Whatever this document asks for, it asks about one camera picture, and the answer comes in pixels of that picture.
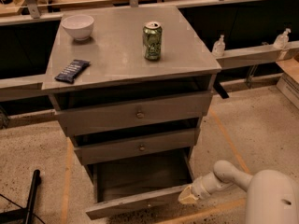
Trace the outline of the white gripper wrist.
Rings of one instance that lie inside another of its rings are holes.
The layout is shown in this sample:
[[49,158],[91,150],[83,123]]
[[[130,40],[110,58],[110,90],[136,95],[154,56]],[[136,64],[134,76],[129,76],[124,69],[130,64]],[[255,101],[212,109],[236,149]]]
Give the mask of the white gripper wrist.
[[232,186],[232,183],[224,183],[214,173],[196,178],[191,185],[188,185],[178,196],[181,204],[194,204],[198,200],[204,200],[213,193],[223,191]]

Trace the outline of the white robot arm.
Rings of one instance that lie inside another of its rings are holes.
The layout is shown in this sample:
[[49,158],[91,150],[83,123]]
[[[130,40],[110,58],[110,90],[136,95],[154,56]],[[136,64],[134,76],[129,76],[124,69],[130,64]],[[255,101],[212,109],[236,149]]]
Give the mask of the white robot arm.
[[275,170],[249,175],[228,161],[196,178],[178,196],[182,204],[196,203],[237,185],[247,193],[245,224],[299,224],[299,184]]

